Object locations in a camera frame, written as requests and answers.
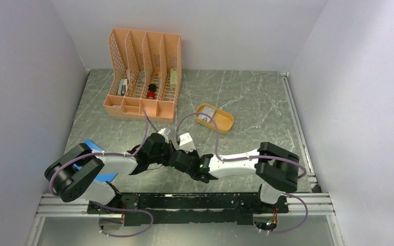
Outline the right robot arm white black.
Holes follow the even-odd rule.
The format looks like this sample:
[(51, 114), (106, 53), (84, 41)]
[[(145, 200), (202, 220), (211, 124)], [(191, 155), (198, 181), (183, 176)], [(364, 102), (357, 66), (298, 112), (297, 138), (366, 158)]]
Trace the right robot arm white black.
[(255, 174), (263, 181), (256, 199), (257, 207), (269, 212), (282, 194), (298, 190), (299, 178), (307, 173), (299, 160), (288, 150), (262, 142), (255, 150), (220, 157), (177, 150), (172, 152), (167, 165), (204, 183), (227, 176)]

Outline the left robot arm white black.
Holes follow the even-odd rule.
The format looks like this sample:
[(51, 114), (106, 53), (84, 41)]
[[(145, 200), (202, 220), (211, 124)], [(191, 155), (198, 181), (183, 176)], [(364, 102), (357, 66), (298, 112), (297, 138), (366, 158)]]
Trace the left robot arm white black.
[(63, 202), (85, 199), (96, 210), (115, 213), (126, 208), (120, 191), (109, 181), (99, 181), (100, 174), (137, 175), (152, 164), (165, 166), (176, 148), (160, 133), (152, 133), (144, 141), (123, 153), (99, 152), (80, 143), (51, 164), (44, 172), (50, 192)]

